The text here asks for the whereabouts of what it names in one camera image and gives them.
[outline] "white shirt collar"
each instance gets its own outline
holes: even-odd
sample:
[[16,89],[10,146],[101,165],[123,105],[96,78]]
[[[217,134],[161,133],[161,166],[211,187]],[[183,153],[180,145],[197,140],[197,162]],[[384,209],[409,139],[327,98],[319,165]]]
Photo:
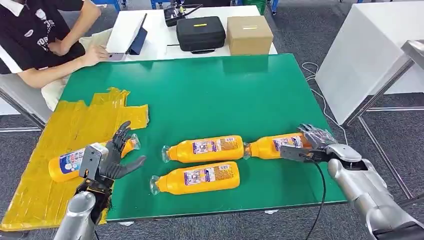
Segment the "white shirt collar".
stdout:
[[24,5],[12,0],[0,0],[0,5],[9,9],[9,11],[11,11],[16,17],[19,17],[19,14],[21,14],[22,9],[24,9]]

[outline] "bottle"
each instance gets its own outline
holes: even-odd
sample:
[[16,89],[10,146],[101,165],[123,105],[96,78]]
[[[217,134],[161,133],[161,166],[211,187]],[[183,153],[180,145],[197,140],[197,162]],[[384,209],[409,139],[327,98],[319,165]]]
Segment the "bottle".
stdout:
[[233,189],[240,185],[240,174],[234,161],[179,168],[165,176],[152,176],[153,195],[168,192],[174,195]]
[[280,159],[280,147],[311,148],[303,133],[290,133],[277,136],[264,136],[245,148],[245,155],[260,159]]
[[219,136],[186,140],[175,146],[163,146],[162,160],[181,163],[199,163],[241,159],[244,145],[241,136]]
[[[123,147],[121,157],[125,157],[127,153],[134,149],[140,149],[140,141],[135,133],[131,135],[131,138]],[[53,181],[60,183],[78,177],[85,150],[86,148],[81,148],[52,158],[48,162],[48,172]]]

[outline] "gray carpet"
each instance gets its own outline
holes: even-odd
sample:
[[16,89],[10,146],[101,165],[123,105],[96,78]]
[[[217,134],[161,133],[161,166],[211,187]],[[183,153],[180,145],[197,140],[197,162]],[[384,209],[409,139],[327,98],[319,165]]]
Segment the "gray carpet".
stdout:
[[[265,16],[274,33],[274,44],[279,53],[294,53],[299,64],[321,64],[349,12],[350,3],[337,0],[280,0],[276,16]],[[146,0],[129,0],[128,10],[150,9]],[[72,24],[77,13],[64,16]],[[103,9],[101,19],[90,30],[99,32],[113,26],[116,12],[111,6]],[[379,106],[424,106],[423,94],[396,94],[385,96]],[[419,175],[423,173],[420,156],[423,151],[423,116],[420,112],[367,113],[364,116],[369,127],[381,141],[382,147],[414,194],[424,191]],[[0,117],[0,127],[27,125],[21,117]],[[343,141],[342,132],[330,122],[336,138]],[[358,122],[347,130],[349,144],[374,163],[387,182],[396,201],[405,199],[400,187],[380,158],[372,142]],[[29,156],[37,143],[38,133],[0,134],[0,217],[19,183]],[[422,205],[406,209],[415,218],[424,221]],[[317,207],[283,209],[272,215],[263,211],[221,214],[211,216],[180,217],[160,220],[137,221],[131,226],[108,223],[97,228],[101,240],[149,239],[149,240],[301,240],[308,233],[317,214]],[[51,239],[54,229],[33,230],[27,239]],[[325,206],[312,240],[364,240],[366,232],[358,215],[346,204]]]

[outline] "black case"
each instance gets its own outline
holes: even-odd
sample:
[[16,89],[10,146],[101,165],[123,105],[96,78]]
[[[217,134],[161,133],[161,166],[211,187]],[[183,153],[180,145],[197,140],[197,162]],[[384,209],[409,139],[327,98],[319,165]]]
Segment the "black case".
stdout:
[[180,19],[176,23],[179,47],[186,52],[210,53],[225,43],[225,30],[217,16]]

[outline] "person's hand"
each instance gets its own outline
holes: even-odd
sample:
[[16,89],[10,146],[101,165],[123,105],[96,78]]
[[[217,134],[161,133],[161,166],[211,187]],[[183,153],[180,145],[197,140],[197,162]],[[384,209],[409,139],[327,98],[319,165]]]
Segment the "person's hand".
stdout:
[[98,64],[99,62],[106,61],[109,58],[109,53],[106,51],[105,46],[91,45],[84,56],[82,56],[82,64],[84,67],[90,67]]
[[57,38],[55,42],[51,42],[48,44],[48,49],[57,56],[66,55],[69,52],[70,48],[70,46],[65,46],[62,41]]

